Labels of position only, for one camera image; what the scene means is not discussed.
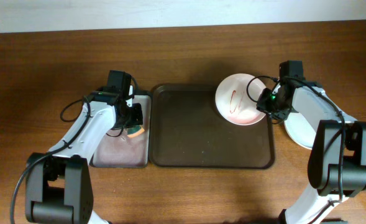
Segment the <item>pink plate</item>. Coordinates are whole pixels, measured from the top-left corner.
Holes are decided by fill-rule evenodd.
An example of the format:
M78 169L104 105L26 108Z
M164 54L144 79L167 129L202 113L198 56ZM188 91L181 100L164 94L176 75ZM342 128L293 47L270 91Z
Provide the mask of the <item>pink plate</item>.
M256 102L247 96L247 84L253 78L253 75L237 73L223 79L218 85L215 94L216 108L228 122L248 126L265 117L265 113L256 109Z

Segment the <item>orange green sponge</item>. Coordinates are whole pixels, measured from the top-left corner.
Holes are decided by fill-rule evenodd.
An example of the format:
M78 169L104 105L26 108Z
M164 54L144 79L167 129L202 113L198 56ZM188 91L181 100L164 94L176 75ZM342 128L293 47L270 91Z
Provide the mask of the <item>orange green sponge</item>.
M135 138L144 132L145 132L145 129L143 128L142 125L136 125L136 126L127 128L127 136L129 138Z

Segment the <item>white plate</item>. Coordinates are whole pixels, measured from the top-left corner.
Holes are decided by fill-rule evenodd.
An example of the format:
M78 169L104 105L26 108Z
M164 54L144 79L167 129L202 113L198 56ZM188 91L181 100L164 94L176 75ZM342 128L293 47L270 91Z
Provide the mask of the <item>white plate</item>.
M312 150L319 119L307 120L301 113L290 113L284 121L285 129L289 137L303 148Z

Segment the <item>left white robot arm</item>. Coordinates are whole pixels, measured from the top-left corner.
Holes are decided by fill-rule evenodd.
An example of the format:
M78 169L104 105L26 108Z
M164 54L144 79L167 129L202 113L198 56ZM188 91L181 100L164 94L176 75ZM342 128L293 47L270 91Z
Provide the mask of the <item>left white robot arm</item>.
M27 160L25 216L32 223L105 223L93 210L89 167L144 167L150 97L87 96L80 115L46 153Z

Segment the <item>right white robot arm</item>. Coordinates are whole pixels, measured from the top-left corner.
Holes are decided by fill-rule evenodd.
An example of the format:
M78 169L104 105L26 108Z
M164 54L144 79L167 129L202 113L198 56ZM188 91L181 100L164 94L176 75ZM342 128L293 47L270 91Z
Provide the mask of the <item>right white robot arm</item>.
M321 223L334 207L366 190L366 122L344 113L315 82L265 88L257 109L272 117L300 114L315 131L309 183L279 223Z

